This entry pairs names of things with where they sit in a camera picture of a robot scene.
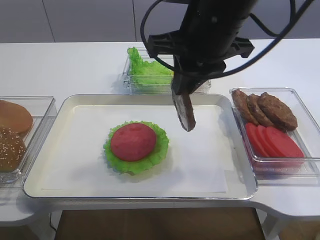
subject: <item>white tray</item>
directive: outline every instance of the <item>white tray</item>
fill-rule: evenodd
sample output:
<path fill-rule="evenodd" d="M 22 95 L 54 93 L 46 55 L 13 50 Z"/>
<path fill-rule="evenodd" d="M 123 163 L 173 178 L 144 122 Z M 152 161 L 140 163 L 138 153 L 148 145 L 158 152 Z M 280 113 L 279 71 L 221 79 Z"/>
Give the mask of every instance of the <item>white tray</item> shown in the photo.
<path fill-rule="evenodd" d="M 65 100 L 24 183 L 32 198 L 248 199 L 257 180 L 222 95 L 192 95 L 196 127 L 182 129 L 170 95 L 75 95 Z M 139 175 L 108 167 L 103 145 L 125 121 L 169 139 L 167 158 Z"/>

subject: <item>red tomato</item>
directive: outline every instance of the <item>red tomato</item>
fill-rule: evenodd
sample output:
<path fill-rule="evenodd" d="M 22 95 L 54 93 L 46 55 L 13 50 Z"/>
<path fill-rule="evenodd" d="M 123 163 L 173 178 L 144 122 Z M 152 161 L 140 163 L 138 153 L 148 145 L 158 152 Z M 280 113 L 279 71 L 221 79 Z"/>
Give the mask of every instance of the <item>red tomato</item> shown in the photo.
<path fill-rule="evenodd" d="M 112 136 L 110 148 L 114 155 L 126 162 L 135 162 L 149 155 L 155 148 L 155 131 L 142 123 L 130 123 Z"/>
<path fill-rule="evenodd" d="M 259 142 L 257 138 L 256 129 L 257 129 L 257 126 L 251 122 L 248 122 L 245 125 L 246 134 L 248 135 L 249 141 L 253 147 L 253 150 L 255 151 L 255 154 L 258 157 L 269 157 L 265 148 L 262 146 L 262 144 Z"/>
<path fill-rule="evenodd" d="M 266 128 L 265 139 L 281 157 L 304 157 L 304 153 L 288 135 L 272 126 Z"/>
<path fill-rule="evenodd" d="M 266 127 L 259 125 L 256 128 L 255 133 L 258 141 L 263 145 L 265 151 L 268 153 L 270 157 L 280 157 L 279 154 L 275 151 L 275 149 L 266 140 Z"/>

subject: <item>plastic tray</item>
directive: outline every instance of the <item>plastic tray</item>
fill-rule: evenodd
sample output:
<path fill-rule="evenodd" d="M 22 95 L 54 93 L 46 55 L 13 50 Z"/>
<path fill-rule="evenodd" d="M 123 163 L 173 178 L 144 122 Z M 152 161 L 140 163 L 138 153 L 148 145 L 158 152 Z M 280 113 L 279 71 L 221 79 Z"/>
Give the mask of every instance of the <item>plastic tray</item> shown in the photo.
<path fill-rule="evenodd" d="M 238 122 L 240 132 L 243 136 L 244 144 L 247 148 L 249 159 L 256 175 L 263 175 L 263 178 L 272 176 L 295 176 L 295 177 L 318 177 L 320 175 L 320 128 L 311 116 L 310 112 L 292 88 L 234 88 L 240 89 L 247 95 L 261 95 L 264 92 L 276 96 L 290 107 L 297 118 L 298 127 L 295 131 L 287 134 L 297 143 L 304 152 L 305 158 L 284 158 L 284 157 L 258 157 L 253 151 L 245 131 L 246 122 L 241 117 L 238 110 L 233 106 L 233 112 Z"/>
<path fill-rule="evenodd" d="M 150 58 L 145 48 L 137 48 L 140 56 L 144 61 L 153 62 L 154 59 Z M 174 60 L 172 55 L 159 55 L 159 57 L 166 63 L 173 66 Z M 131 73 L 131 61 L 129 55 L 127 57 L 122 78 L 124 79 L 124 86 L 129 88 L 131 94 L 171 94 L 172 76 L 155 76 L 155 75 L 132 75 Z M 155 80 L 157 82 L 168 82 L 167 84 L 141 84 L 137 82 L 145 82 L 148 80 Z M 211 88 L 211 81 L 206 81 L 201 85 L 194 93 L 195 94 L 207 94 Z"/>
<path fill-rule="evenodd" d="M 228 98 L 191 96 L 197 124 L 182 129 L 171 95 L 75 95 L 63 103 L 24 183 L 32 198 L 249 199 L 258 185 Z M 130 176 L 108 166 L 111 128 L 150 121 L 169 150 L 152 169 Z"/>
<path fill-rule="evenodd" d="M 32 128 L 23 138 L 26 152 L 19 166 L 13 172 L 0 172 L 0 189 L 21 188 L 36 150 L 56 118 L 55 99 L 52 96 L 8 96 L 0 99 L 25 107 L 33 118 Z"/>

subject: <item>bun top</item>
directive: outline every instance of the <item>bun top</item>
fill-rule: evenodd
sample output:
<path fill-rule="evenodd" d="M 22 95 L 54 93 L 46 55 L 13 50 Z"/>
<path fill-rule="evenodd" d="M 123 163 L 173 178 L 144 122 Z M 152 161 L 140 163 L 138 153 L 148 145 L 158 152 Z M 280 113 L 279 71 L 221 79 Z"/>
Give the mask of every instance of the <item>bun top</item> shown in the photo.
<path fill-rule="evenodd" d="M 26 152 L 22 138 L 10 128 L 0 127 L 0 172 L 12 172 Z"/>
<path fill-rule="evenodd" d="M 0 127 L 10 128 L 24 136 L 32 127 L 33 118 L 23 106 L 0 100 Z"/>

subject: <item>black cable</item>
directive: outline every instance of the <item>black cable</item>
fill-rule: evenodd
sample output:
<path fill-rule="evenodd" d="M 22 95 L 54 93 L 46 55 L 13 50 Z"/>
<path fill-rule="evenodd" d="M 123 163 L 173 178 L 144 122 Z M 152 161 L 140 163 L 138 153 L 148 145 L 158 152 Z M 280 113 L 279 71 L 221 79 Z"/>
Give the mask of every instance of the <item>black cable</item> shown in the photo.
<path fill-rule="evenodd" d="M 162 1 L 165 1 L 165 0 L 156 0 L 149 7 L 149 9 L 146 11 L 146 13 L 142 19 L 142 22 L 141 22 L 140 34 L 141 34 L 142 42 L 148 52 L 150 52 L 150 50 L 148 49 L 147 40 L 146 40 L 146 36 L 145 36 L 145 24 L 148 19 L 148 16 L 150 15 L 150 12 Z M 230 70 L 227 72 L 222 72 L 222 73 L 214 73 L 214 74 L 210 74 L 210 75 L 206 75 L 206 76 L 199 76 L 199 75 L 195 75 L 192 73 L 186 73 L 184 71 L 181 71 L 180 69 L 173 67 L 173 66 L 169 65 L 168 63 L 166 63 L 165 61 L 161 60 L 158 56 L 155 56 L 154 59 L 157 60 L 160 64 L 162 64 L 166 68 L 168 68 L 176 73 L 187 76 L 189 78 L 195 78 L 195 79 L 199 79 L 199 80 L 217 79 L 217 78 L 223 78 L 223 77 L 227 77 L 227 76 L 236 74 L 236 73 L 250 67 L 251 65 L 256 63 L 258 60 L 260 60 L 264 55 L 266 55 L 268 52 L 270 52 L 296 25 L 296 23 L 299 21 L 301 16 L 304 14 L 304 12 L 308 9 L 308 7 L 311 5 L 311 3 L 313 1 L 314 0 L 305 0 L 305 2 L 302 4 L 302 6 L 298 10 L 298 12 L 293 17 L 292 21 L 280 32 L 280 34 L 266 48 L 264 48 L 259 54 L 257 54 L 251 60 L 247 61 L 245 64 L 243 64 L 233 70 Z"/>
<path fill-rule="evenodd" d="M 290 0 L 290 21 L 289 22 L 291 22 L 294 19 L 295 14 L 296 14 L 296 0 Z M 266 25 L 264 25 L 263 22 L 255 14 L 250 13 L 249 16 L 261 28 L 261 30 L 264 31 L 270 37 L 277 37 L 279 35 L 271 31 Z"/>
<path fill-rule="evenodd" d="M 52 212 L 50 212 L 50 228 L 54 231 L 55 234 L 57 234 L 57 229 L 52 224 Z"/>

